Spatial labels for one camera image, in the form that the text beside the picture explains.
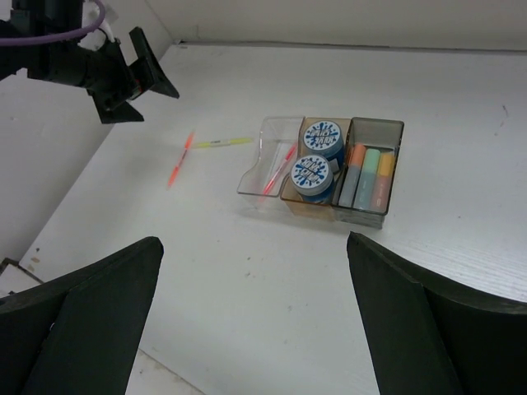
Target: floor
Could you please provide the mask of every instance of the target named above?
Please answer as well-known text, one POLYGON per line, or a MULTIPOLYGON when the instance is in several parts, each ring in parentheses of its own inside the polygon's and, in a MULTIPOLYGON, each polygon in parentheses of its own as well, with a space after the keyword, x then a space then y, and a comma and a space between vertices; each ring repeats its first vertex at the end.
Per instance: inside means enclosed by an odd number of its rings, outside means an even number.
MULTIPOLYGON (((21 269, 7 265, 0 274, 0 298, 9 292, 22 292, 39 285, 21 269)), ((165 366, 138 350, 128 381, 126 395, 203 395, 203 393, 170 372, 165 366)))

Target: blue and white lid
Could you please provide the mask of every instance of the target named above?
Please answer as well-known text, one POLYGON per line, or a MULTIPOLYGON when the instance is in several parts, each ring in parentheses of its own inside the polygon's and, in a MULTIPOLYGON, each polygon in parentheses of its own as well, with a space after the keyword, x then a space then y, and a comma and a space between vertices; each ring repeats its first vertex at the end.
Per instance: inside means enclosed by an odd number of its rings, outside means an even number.
POLYGON ((305 131, 304 144, 314 154, 330 156, 342 149, 343 134, 335 122, 319 121, 305 131))
POLYGON ((316 196, 331 187, 333 171, 323 156, 303 156, 293 165, 291 180, 300 195, 316 196))

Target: yellow pen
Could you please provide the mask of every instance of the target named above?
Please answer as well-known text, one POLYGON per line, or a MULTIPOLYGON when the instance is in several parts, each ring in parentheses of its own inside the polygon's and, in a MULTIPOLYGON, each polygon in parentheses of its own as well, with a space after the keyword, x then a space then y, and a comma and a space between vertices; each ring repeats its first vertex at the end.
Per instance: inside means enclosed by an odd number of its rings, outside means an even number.
POLYGON ((225 140, 214 140, 213 142, 195 142, 192 148, 213 148, 216 146, 234 146, 235 144, 247 144, 253 142, 252 137, 227 138, 225 140))

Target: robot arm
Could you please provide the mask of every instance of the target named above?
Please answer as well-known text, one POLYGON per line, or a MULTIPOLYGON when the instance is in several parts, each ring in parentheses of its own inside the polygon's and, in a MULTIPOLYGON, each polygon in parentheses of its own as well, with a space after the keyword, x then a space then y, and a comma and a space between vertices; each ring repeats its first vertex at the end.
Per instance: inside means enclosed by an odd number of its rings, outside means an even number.
MULTIPOLYGON (((1 38, 24 38, 79 29, 82 0, 12 0, 11 19, 0 21, 1 38)), ((0 46, 0 80, 27 69, 28 78, 86 89, 102 123, 143 121, 128 102, 152 90, 180 97, 153 54, 141 28, 130 32, 138 60, 127 66, 120 42, 96 51, 78 46, 82 37, 51 44, 0 46)))

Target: blue jar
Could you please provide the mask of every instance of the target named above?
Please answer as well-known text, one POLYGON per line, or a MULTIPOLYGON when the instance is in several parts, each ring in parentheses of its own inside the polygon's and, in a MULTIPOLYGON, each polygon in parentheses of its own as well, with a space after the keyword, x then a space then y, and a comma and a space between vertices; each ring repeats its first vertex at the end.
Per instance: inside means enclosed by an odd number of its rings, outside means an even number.
POLYGON ((291 169, 291 180, 305 202, 326 203, 331 199, 333 172, 323 156, 301 157, 291 169))
POLYGON ((344 164, 343 133, 333 121, 319 121, 313 123, 304 133, 304 145, 310 154, 321 155, 326 158, 331 170, 337 173, 344 164))

